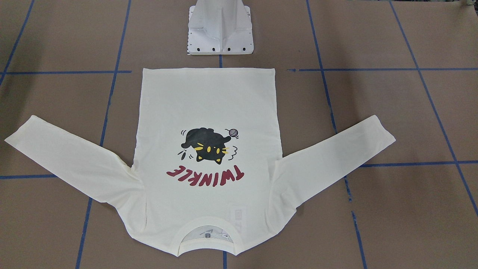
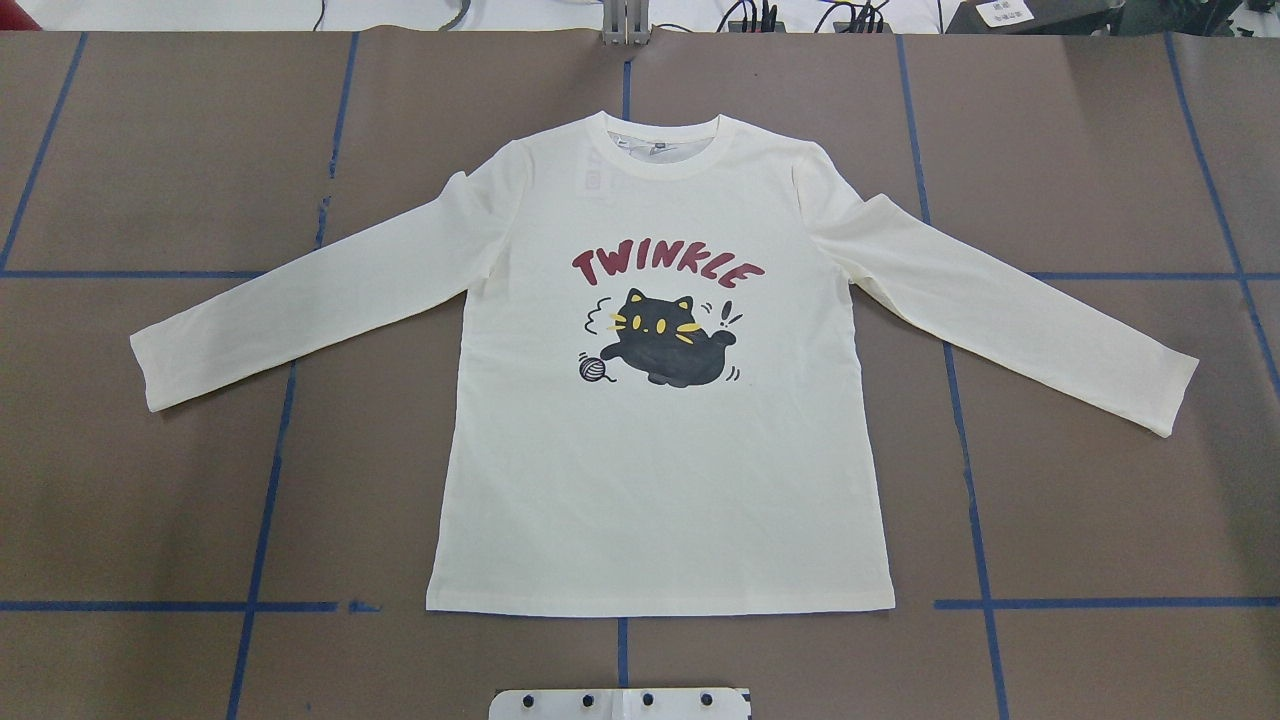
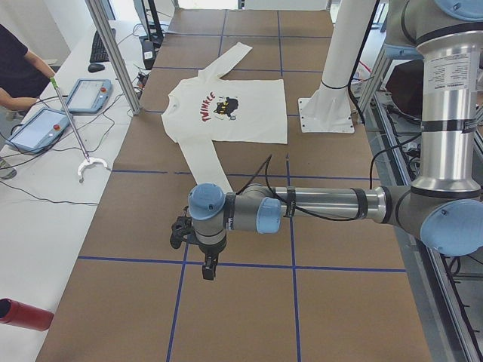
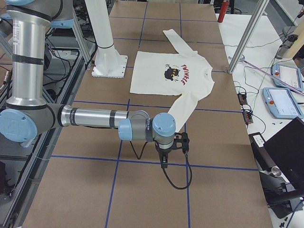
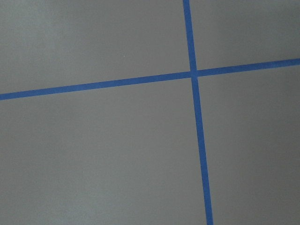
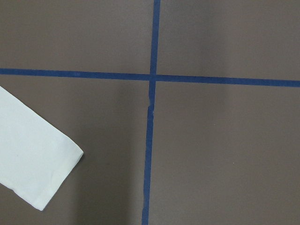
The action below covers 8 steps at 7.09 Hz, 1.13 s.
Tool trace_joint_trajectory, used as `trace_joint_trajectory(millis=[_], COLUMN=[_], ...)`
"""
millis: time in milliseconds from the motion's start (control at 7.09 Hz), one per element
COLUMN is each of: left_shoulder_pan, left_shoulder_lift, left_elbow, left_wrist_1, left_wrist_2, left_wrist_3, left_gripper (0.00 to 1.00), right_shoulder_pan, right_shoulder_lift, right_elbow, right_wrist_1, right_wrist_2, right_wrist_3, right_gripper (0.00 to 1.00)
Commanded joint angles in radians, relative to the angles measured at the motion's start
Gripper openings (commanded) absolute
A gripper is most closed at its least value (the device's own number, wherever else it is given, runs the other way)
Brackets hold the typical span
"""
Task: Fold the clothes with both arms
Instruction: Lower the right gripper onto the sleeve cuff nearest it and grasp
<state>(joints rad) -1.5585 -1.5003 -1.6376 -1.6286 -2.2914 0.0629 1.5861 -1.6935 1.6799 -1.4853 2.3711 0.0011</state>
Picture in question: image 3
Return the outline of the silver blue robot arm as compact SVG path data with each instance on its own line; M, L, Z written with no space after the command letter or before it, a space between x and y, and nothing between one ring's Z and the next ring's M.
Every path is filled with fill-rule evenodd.
M481 188L472 178L472 153L482 3L392 1L386 46L413 48L423 57L418 177L409 186L369 190L252 185L236 194L212 183L198 185L189 193L187 236L205 255L204 279L215 278L229 230L275 233L283 218L303 214L391 224L446 256L480 248Z

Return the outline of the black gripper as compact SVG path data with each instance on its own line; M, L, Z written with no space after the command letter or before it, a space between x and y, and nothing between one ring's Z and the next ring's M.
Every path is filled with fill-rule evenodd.
M213 281L216 277L219 254L226 248L226 241L220 241L216 244L200 244L198 248L205 255L202 277L204 280Z

